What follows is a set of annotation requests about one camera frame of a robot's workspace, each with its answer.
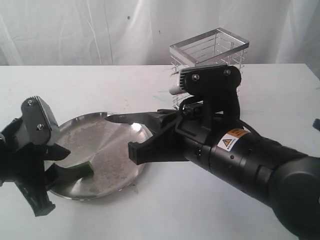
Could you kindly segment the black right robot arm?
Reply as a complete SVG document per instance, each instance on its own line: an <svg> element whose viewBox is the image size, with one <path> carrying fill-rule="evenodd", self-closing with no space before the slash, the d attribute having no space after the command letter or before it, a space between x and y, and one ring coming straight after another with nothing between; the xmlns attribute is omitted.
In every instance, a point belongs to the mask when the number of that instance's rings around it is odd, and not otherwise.
<svg viewBox="0 0 320 240"><path fill-rule="evenodd" d="M239 119L215 113L211 128L201 116L176 110L129 114L153 135L130 142L136 165L192 162L246 195L270 207L280 223L302 240L320 237L320 160L259 135Z"/></svg>

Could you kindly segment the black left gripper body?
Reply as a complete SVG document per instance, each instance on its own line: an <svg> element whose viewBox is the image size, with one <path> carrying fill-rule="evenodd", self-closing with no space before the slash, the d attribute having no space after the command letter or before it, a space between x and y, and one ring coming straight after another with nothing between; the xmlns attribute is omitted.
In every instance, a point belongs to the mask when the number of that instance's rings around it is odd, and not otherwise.
<svg viewBox="0 0 320 240"><path fill-rule="evenodd" d="M45 154L47 145L28 143L16 150L0 141L0 184L42 182L45 185Z"/></svg>

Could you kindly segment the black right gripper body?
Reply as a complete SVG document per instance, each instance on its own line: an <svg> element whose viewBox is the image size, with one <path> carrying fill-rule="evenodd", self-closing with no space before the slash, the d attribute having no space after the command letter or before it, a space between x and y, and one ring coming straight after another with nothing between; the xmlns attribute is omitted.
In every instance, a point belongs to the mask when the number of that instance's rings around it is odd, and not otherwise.
<svg viewBox="0 0 320 240"><path fill-rule="evenodd" d="M161 109L159 160L161 162L190 161L211 173L240 172L240 147L237 136L240 123L222 114L183 118L176 110Z"/></svg>

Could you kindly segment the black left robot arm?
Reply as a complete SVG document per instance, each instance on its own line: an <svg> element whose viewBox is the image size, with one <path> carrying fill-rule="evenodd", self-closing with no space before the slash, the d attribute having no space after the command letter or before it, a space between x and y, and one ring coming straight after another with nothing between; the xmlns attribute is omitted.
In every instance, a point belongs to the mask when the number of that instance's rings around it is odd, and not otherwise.
<svg viewBox="0 0 320 240"><path fill-rule="evenodd" d="M29 141L18 148L16 134L22 126L23 120L15 118L0 132L0 184L14 183L34 215L46 216L56 205L48 197L44 161L61 161L71 151L56 143L47 146Z"/></svg>

